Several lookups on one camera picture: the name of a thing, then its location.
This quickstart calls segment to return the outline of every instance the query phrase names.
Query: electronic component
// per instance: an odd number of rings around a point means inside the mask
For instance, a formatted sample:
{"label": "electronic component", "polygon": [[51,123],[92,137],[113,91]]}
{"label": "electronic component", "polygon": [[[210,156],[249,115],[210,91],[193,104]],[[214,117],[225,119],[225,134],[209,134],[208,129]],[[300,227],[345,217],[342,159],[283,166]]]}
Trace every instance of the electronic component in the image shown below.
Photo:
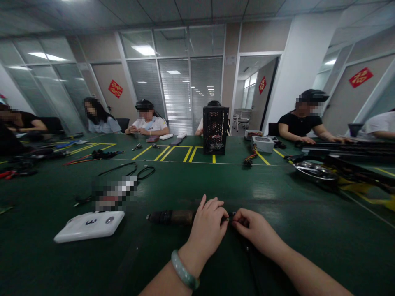
{"label": "electronic component", "polygon": [[167,134],[167,135],[164,135],[164,136],[160,136],[159,139],[161,139],[161,140],[166,140],[166,139],[172,138],[172,137],[174,137],[173,134]]}
{"label": "electronic component", "polygon": [[258,152],[273,152],[274,142],[268,137],[252,137],[251,148],[253,148],[254,145],[256,145],[256,149]]}
{"label": "electronic component", "polygon": [[183,139],[183,138],[185,138],[186,137],[186,133],[182,133],[182,134],[179,134],[178,136],[177,136],[177,138],[179,138],[179,139]]}

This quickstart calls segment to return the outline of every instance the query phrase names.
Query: door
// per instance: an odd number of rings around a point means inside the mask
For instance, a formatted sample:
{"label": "door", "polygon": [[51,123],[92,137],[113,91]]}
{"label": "door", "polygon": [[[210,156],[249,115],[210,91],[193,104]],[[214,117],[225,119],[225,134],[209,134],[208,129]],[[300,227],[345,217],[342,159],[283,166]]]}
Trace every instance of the door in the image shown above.
{"label": "door", "polygon": [[[329,132],[333,135],[344,135],[347,132],[348,124],[357,117],[394,57],[395,55],[389,55],[345,69],[323,116],[323,123]],[[366,67],[373,77],[353,88],[349,79]]]}
{"label": "door", "polygon": [[[252,113],[250,119],[249,129],[251,130],[261,130],[263,124],[263,116],[269,99],[270,84],[275,75],[275,68],[277,65],[278,58],[269,62],[267,65],[263,66],[258,71],[258,76],[256,78],[254,98],[252,101]],[[259,86],[263,78],[265,81],[263,83],[263,90],[260,92]]]}
{"label": "door", "polygon": [[[137,119],[137,112],[122,64],[92,65],[92,68],[109,107],[109,113],[115,118],[129,118],[129,124],[132,124]],[[113,80],[123,89],[122,93],[114,94],[109,90]]]}

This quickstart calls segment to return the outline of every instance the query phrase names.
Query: black t-shirt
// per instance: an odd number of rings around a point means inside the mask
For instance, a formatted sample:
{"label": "black t-shirt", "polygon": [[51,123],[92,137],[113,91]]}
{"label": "black t-shirt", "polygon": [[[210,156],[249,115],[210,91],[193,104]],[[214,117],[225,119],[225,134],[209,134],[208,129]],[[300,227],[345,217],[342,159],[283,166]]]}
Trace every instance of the black t-shirt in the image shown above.
{"label": "black t-shirt", "polygon": [[322,124],[322,120],[319,116],[297,117],[294,114],[288,113],[280,118],[279,123],[288,125],[288,131],[290,133],[304,137],[313,127]]}

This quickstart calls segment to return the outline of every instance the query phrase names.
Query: ceiling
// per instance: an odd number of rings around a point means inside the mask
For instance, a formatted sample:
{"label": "ceiling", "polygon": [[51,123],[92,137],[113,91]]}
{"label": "ceiling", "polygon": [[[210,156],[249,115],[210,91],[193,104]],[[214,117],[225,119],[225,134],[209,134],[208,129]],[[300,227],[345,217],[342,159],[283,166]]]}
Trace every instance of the ceiling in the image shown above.
{"label": "ceiling", "polygon": [[278,55],[263,55],[257,57],[240,57],[237,80],[246,80],[260,68],[273,61]]}
{"label": "ceiling", "polygon": [[0,0],[0,38],[250,21],[344,10],[331,46],[395,25],[389,0]]}

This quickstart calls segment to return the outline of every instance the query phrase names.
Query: person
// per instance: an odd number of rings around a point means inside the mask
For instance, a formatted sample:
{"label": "person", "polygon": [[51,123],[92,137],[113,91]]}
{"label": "person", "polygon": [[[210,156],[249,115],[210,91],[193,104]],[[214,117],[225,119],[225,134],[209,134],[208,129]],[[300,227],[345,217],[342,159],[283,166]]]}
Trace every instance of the person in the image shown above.
{"label": "person", "polygon": [[84,108],[88,117],[88,130],[103,134],[121,134],[118,121],[106,112],[98,99],[88,97],[84,99]]}
{"label": "person", "polygon": [[352,142],[350,139],[333,136],[322,124],[321,117],[312,116],[320,103],[325,102],[329,96],[321,91],[309,89],[304,91],[296,102],[295,110],[282,116],[279,120],[279,133],[284,139],[296,142],[302,141],[309,144],[316,142],[307,137],[313,129],[314,133],[329,142]]}
{"label": "person", "polygon": [[[225,236],[228,221],[221,224],[221,219],[229,215],[223,205],[224,202],[218,198],[206,202],[206,195],[203,196],[189,239],[178,251],[179,264],[173,265],[172,261],[167,263],[140,293],[141,296],[192,294],[190,287],[196,287],[193,280],[199,278],[206,262]],[[262,215],[241,208],[234,215],[232,226],[251,241],[259,252],[282,268],[300,295],[352,295],[314,263],[285,244]],[[190,286],[184,284],[176,268],[178,271],[182,268],[186,270],[181,276],[192,279]]]}
{"label": "person", "polygon": [[358,132],[362,139],[395,139],[395,109],[370,118]]}
{"label": "person", "polygon": [[17,111],[8,105],[0,104],[0,120],[2,120],[12,132],[26,133],[29,131],[48,131],[46,125],[36,115],[24,111]]}
{"label": "person", "polygon": [[138,101],[136,109],[139,112],[139,119],[125,130],[125,134],[164,136],[170,133],[166,121],[154,110],[149,100]]}
{"label": "person", "polygon": [[[209,101],[207,107],[221,107],[221,103],[218,101]],[[230,129],[230,121],[228,118],[228,128],[226,129],[226,134],[231,136],[231,129]],[[199,126],[197,127],[195,136],[202,136],[203,135],[203,118],[200,120]]]}

